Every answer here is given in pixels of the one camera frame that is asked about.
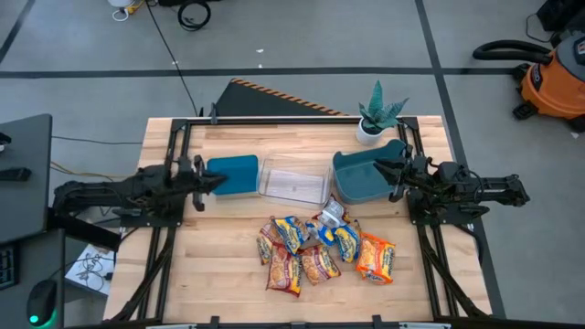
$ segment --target black and orange striped board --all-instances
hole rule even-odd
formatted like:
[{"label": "black and orange striped board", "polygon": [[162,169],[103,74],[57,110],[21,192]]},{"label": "black and orange striped board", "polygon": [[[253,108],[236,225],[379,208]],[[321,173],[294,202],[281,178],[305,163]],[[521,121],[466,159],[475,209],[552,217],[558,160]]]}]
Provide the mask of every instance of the black and orange striped board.
[{"label": "black and orange striped board", "polygon": [[244,79],[232,79],[216,104],[221,116],[346,115]]}]

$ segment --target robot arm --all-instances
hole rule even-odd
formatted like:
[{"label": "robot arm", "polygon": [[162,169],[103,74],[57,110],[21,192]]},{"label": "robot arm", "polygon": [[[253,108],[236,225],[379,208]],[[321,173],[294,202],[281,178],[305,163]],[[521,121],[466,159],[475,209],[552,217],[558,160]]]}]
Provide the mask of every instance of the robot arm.
[{"label": "robot arm", "polygon": [[[409,208],[417,222],[465,224],[489,211],[481,202],[521,207],[530,200],[518,175],[482,178],[465,165],[435,165],[432,158],[421,155],[377,159],[374,166],[396,187],[391,202],[402,199],[405,186],[409,187]],[[435,173],[429,173],[429,166],[437,168]]]},{"label": "robot arm", "polygon": [[227,178],[205,170],[200,156],[194,159],[196,171],[186,158],[178,159],[177,174],[172,177],[164,165],[150,165],[121,182],[67,182],[55,189],[53,209],[68,214],[88,207],[118,207],[119,215],[147,215],[168,218],[182,214],[185,197],[193,194],[197,211],[203,211],[201,193],[209,194]]}]

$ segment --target snack bag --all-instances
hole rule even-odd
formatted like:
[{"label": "snack bag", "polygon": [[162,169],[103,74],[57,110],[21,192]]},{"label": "snack bag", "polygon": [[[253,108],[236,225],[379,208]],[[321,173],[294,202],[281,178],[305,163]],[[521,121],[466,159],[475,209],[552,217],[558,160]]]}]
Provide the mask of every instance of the snack bag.
[{"label": "snack bag", "polygon": [[353,223],[333,229],[333,235],[339,245],[339,253],[341,254],[342,261],[352,262],[357,260],[357,256],[359,256],[360,232],[361,228],[357,219]]},{"label": "snack bag", "polygon": [[335,244],[335,237],[333,232],[327,226],[317,219],[317,216],[308,219],[304,225],[306,225],[309,234],[317,239],[319,242],[325,244],[327,247],[331,247]]},{"label": "snack bag", "polygon": [[291,255],[282,244],[272,246],[271,269],[266,289],[301,294],[301,262]]},{"label": "snack bag", "polygon": [[337,265],[329,257],[329,251],[324,245],[314,246],[301,252],[304,272],[312,285],[325,282],[341,275]]},{"label": "snack bag", "polygon": [[335,196],[331,195],[325,208],[317,215],[319,221],[325,224],[328,228],[339,228],[346,223],[349,223],[349,216],[346,208],[337,202]]},{"label": "snack bag", "polygon": [[272,221],[269,221],[260,229],[260,233],[256,238],[258,252],[260,253],[260,263],[262,265],[271,262],[272,244],[274,243],[282,244],[283,241],[278,234],[278,230],[274,227],[274,224],[272,224]]},{"label": "snack bag", "polygon": [[392,266],[395,245],[371,234],[361,234],[361,247],[356,270],[362,279],[368,278],[375,284],[392,283]]},{"label": "snack bag", "polygon": [[292,255],[296,255],[297,250],[309,239],[307,227],[295,216],[273,218],[272,223],[281,235],[284,246]]}]

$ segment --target transparent plastic box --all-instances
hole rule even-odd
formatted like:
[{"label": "transparent plastic box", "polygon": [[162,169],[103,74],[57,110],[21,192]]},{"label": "transparent plastic box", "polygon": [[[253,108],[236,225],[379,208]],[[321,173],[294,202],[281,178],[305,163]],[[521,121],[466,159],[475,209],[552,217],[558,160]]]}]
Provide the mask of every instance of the transparent plastic box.
[{"label": "transparent plastic box", "polygon": [[320,210],[331,193],[330,163],[298,154],[268,154],[262,163],[258,193],[272,202]]}]

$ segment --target wooden tabletop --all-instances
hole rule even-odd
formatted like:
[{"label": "wooden tabletop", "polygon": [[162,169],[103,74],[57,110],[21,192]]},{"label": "wooden tabletop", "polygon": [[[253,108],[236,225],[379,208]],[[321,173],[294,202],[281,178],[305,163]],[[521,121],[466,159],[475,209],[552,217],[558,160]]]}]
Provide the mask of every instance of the wooden tabletop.
[{"label": "wooden tabletop", "polygon": [[[435,162],[451,160],[441,117],[418,118],[425,154]],[[164,161],[171,121],[150,119],[139,166]],[[329,165],[336,151],[366,149],[357,142],[355,131],[352,124],[196,126],[189,156],[201,154],[207,160],[256,154],[262,161],[270,153]],[[389,129],[377,146],[394,138],[397,130]],[[258,195],[231,199],[211,195],[204,203],[206,211],[196,212],[187,200],[184,223],[176,233],[165,323],[208,323],[213,315],[222,323],[369,322],[373,314],[380,314],[383,321],[432,320],[419,241],[405,202],[379,199],[347,207],[365,232],[397,245],[392,284],[362,281],[355,263],[342,262],[335,247],[331,255],[342,276],[316,286],[303,277],[298,299],[265,290],[269,267],[260,264],[256,237],[269,216],[295,215],[305,221],[318,211],[271,203]],[[490,313],[473,239],[452,226],[443,226],[442,234],[452,276],[481,310]],[[118,313],[142,280],[150,237],[151,229],[141,228],[121,245],[104,318]],[[444,291],[435,277],[445,313]],[[151,315],[155,299],[152,294]]]}]

